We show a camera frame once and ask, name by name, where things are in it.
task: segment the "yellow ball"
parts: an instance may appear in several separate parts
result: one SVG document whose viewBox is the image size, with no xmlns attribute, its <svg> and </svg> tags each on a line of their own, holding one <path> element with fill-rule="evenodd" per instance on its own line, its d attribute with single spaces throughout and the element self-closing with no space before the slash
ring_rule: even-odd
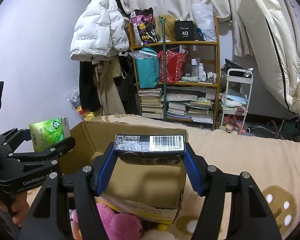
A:
<svg viewBox="0 0 300 240">
<path fill-rule="evenodd" d="M 157 230 L 158 230 L 158 231 L 165 231 L 165 230 L 167 230 L 167 226 L 164 225 L 164 224 L 159 224 L 159 225 L 157 226 Z"/>
</svg>

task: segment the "green pole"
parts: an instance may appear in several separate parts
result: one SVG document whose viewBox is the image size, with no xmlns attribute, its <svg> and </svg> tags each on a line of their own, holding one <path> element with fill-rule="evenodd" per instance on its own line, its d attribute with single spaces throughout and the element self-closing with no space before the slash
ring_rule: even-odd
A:
<svg viewBox="0 0 300 240">
<path fill-rule="evenodd" d="M 165 17 L 160 17 L 160 23 L 162 27 L 162 45 L 163 45 L 163 120 L 167 119 L 167 62 L 166 62 L 166 35 L 164 23 L 166 21 Z"/>
</svg>

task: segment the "black product box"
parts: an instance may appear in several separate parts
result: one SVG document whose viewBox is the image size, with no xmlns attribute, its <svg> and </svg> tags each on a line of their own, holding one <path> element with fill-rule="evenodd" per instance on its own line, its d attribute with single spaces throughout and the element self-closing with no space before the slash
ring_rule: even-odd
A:
<svg viewBox="0 0 300 240">
<path fill-rule="evenodd" d="M 175 22 L 175 33 L 177 41 L 194 41 L 193 21 Z"/>
<path fill-rule="evenodd" d="M 185 154 L 185 138 L 183 135 L 118 134 L 114 152 L 128 164 L 178 166 Z"/>
</svg>

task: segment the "white tag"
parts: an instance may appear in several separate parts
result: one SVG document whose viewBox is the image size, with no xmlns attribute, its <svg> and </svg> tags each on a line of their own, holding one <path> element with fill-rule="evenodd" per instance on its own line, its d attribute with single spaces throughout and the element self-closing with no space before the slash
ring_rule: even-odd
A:
<svg viewBox="0 0 300 240">
<path fill-rule="evenodd" d="M 184 151 L 182 135 L 150 136 L 149 151 Z"/>
</svg>

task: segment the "blue gripper pad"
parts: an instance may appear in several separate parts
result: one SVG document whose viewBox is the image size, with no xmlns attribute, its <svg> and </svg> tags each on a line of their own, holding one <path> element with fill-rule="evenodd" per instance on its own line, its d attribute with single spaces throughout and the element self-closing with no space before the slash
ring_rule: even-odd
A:
<svg viewBox="0 0 300 240">
<path fill-rule="evenodd" d="M 98 196 L 101 196 L 101 194 L 106 191 L 117 159 L 118 157 L 114 153 L 114 148 L 112 148 L 99 172 L 98 187 L 96 190 Z"/>
<path fill-rule="evenodd" d="M 198 193 L 199 196 L 203 195 L 203 188 L 201 185 L 201 174 L 198 170 L 198 167 L 195 165 L 193 157 L 186 149 L 185 155 L 183 156 L 183 165 L 186 168 L 186 172 L 188 174 L 192 189 Z"/>
</svg>

